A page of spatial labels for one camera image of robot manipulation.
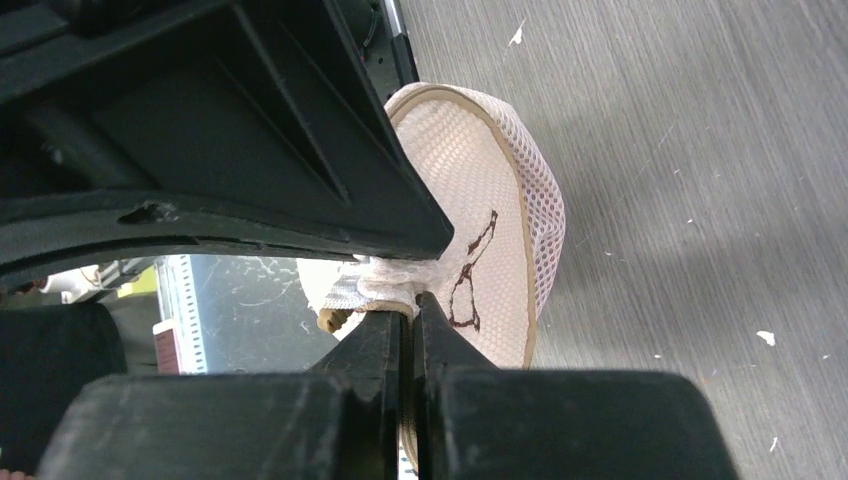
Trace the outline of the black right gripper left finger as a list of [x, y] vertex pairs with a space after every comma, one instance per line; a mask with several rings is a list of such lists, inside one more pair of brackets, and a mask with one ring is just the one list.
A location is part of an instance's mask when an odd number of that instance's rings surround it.
[[371, 312], [303, 373], [112, 376], [71, 404], [41, 479], [393, 479], [403, 317]]

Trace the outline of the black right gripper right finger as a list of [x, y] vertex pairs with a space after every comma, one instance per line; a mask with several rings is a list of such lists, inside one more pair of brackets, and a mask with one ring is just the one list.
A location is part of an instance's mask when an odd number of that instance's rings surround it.
[[735, 479], [688, 379], [640, 370], [500, 369], [430, 293], [412, 325], [423, 479]]

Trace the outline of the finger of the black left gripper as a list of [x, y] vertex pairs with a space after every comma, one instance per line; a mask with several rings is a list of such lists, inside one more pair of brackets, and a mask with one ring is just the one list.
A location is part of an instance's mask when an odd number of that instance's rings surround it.
[[1, 288], [174, 254], [429, 260], [394, 1], [5, 1]]

